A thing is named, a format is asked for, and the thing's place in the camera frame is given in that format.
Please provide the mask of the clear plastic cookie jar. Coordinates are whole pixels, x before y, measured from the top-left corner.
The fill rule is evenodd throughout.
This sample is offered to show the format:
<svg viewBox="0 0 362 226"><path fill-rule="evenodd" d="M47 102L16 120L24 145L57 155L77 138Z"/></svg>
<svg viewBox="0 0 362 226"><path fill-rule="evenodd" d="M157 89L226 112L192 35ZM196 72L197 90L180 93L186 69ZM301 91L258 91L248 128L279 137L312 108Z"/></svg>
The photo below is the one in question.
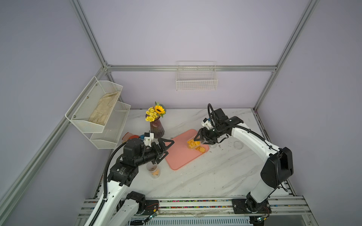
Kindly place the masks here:
<svg viewBox="0 0 362 226"><path fill-rule="evenodd" d="M213 145L209 145L210 148L217 148L218 147L218 144L213 144Z"/></svg>

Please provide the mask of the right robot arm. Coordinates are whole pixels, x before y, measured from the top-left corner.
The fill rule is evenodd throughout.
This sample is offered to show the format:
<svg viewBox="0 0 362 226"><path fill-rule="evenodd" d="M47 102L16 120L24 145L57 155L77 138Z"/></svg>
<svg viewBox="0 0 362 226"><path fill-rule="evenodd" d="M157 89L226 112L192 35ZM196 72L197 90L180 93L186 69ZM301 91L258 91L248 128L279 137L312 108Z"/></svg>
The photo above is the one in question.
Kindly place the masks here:
<svg viewBox="0 0 362 226"><path fill-rule="evenodd" d="M207 106L208 116L202 121L194 141L216 146L231 138L244 145L256 160L257 172L255 187L248 192L241 205L243 212L257 213L267 207L267 200L294 173L293 154L287 147L272 144L262 135L252 130L239 117L228 117L220 108Z"/></svg>

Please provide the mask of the clear plastic jar lid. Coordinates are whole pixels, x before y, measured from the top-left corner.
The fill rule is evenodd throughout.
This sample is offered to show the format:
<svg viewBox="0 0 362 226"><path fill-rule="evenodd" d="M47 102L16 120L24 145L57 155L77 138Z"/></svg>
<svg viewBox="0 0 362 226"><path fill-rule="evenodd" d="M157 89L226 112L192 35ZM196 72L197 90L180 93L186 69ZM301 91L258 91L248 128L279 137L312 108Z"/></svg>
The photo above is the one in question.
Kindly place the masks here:
<svg viewBox="0 0 362 226"><path fill-rule="evenodd" d="M235 142L233 143L233 146L234 146L234 148L237 149L237 150L242 150L243 147L244 147L244 144L243 144L241 141L235 141Z"/></svg>

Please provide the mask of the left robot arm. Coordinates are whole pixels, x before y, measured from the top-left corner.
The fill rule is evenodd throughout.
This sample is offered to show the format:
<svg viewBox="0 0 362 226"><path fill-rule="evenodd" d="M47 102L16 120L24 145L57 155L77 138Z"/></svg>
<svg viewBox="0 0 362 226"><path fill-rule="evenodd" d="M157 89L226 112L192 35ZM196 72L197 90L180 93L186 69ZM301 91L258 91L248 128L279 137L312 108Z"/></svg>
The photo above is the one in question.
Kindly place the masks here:
<svg viewBox="0 0 362 226"><path fill-rule="evenodd" d="M144 194L127 193L139 172L139 166L159 164L168 155L173 140L158 139L154 142L150 133L144 139L132 138L122 143L108 159L103 176L102 197L96 204L87 226L127 226L134 215L146 208Z"/></svg>

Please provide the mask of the clear jar with brown cookies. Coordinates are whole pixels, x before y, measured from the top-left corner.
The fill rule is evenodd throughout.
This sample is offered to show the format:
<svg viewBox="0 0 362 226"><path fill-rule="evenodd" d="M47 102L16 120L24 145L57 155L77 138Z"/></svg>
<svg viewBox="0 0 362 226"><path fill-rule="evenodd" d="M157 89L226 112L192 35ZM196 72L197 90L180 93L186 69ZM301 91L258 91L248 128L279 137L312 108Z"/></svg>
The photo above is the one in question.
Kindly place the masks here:
<svg viewBox="0 0 362 226"><path fill-rule="evenodd" d="M154 179L158 178L161 174L161 170L157 164L148 163L146 169Z"/></svg>

